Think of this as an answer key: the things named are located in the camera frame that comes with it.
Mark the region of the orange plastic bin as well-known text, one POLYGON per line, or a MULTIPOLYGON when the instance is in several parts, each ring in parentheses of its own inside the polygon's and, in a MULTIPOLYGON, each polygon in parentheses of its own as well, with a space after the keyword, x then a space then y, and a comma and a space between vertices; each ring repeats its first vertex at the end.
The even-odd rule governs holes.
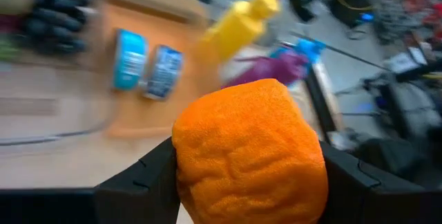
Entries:
POLYGON ((198 39, 208 25, 207 13, 199 2, 183 9, 156 10, 150 6, 109 0, 104 4, 104 47, 97 61, 100 74, 95 77, 101 100, 96 104, 101 113, 109 113, 105 127, 107 138, 136 140, 169 136, 179 114, 199 97, 221 87, 218 67, 206 63, 211 51, 199 51, 198 39), (155 49, 167 45, 184 54, 184 68, 171 94, 164 100, 142 96, 141 89, 118 91, 111 87, 111 64, 116 49, 117 30, 136 32, 148 42, 148 68, 153 67, 155 49))

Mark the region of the black desktop computer tower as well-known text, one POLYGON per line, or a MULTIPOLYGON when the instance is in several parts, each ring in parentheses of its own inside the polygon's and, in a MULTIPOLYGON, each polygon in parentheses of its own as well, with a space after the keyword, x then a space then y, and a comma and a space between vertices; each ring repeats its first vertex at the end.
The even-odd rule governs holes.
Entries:
POLYGON ((329 0, 331 14, 348 28, 372 21, 373 6, 369 0, 329 0))

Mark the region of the yellow squeeze bottle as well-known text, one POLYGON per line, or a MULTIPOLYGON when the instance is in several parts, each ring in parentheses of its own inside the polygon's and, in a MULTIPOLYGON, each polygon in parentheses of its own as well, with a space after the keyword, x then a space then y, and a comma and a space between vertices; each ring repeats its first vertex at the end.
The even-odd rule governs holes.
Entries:
POLYGON ((267 22, 280 12, 280 0, 235 1, 208 28, 195 47, 195 54, 209 63, 224 63, 267 31, 267 22))

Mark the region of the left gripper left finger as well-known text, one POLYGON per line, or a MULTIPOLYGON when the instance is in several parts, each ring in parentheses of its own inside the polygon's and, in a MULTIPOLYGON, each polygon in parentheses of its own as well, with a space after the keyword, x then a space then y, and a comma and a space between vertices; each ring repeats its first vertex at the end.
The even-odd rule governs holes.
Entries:
POLYGON ((176 224, 176 167, 168 138, 95 187, 0 189, 0 224, 176 224))

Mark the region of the round orange fruit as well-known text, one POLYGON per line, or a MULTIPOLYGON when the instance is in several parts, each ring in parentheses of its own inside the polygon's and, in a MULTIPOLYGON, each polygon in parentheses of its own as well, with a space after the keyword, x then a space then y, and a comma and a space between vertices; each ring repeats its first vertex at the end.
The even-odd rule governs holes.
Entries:
POLYGON ((194 224, 317 224, 328 179, 316 132, 274 79, 224 88, 175 121, 177 190, 194 224))

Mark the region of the tin can blue label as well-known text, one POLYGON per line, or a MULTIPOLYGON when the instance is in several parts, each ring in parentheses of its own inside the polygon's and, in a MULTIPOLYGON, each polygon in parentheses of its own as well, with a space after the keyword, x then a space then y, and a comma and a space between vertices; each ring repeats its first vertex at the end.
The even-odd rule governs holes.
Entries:
POLYGON ((169 46, 159 45, 153 53, 154 64, 146 76, 143 96, 165 100, 175 88, 182 72, 183 54, 169 46))
POLYGON ((122 91, 133 90, 144 75, 148 61, 148 42, 135 32, 117 29, 113 86, 122 91))

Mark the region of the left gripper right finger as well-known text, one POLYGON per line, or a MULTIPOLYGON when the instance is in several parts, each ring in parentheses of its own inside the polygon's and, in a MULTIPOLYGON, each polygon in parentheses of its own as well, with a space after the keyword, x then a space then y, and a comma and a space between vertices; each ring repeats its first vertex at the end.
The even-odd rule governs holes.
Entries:
POLYGON ((320 144, 329 194, 318 224, 442 224, 442 190, 426 189, 320 144))

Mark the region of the red toy grapes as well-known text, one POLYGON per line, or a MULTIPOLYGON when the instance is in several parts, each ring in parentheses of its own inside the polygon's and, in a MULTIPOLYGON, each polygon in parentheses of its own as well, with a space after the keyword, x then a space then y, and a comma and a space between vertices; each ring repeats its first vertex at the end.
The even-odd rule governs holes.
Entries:
POLYGON ((23 19, 23 15, 0 15, 0 34, 21 32, 23 19))

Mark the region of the magenta squeeze bottle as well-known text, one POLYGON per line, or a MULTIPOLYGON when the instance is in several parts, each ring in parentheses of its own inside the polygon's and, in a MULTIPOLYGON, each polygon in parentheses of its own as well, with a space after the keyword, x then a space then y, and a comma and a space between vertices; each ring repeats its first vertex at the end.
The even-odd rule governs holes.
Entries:
POLYGON ((228 80, 224 88, 263 79, 275 79, 287 86, 303 79, 307 74, 306 65, 309 64, 307 56, 294 51, 285 51, 277 58, 255 56, 238 60, 238 62, 252 62, 252 66, 228 80))

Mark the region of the dark toy grapes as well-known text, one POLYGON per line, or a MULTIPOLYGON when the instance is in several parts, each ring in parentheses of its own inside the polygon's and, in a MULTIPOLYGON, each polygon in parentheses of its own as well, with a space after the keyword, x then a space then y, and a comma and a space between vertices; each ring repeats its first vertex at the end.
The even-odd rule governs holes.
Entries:
POLYGON ((88 23, 84 11, 92 0, 34 0, 19 25, 16 38, 45 55, 75 55, 86 50, 80 37, 88 23))

